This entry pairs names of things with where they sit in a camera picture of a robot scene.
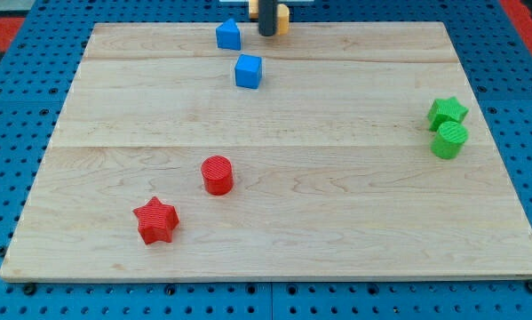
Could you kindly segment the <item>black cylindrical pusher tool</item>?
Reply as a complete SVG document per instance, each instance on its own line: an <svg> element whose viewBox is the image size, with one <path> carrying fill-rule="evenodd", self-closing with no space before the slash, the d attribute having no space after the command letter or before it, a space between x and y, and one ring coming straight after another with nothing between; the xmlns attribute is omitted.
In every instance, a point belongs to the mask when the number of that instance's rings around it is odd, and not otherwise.
<svg viewBox="0 0 532 320"><path fill-rule="evenodd" d="M277 0L258 0L258 32L274 36L277 32Z"/></svg>

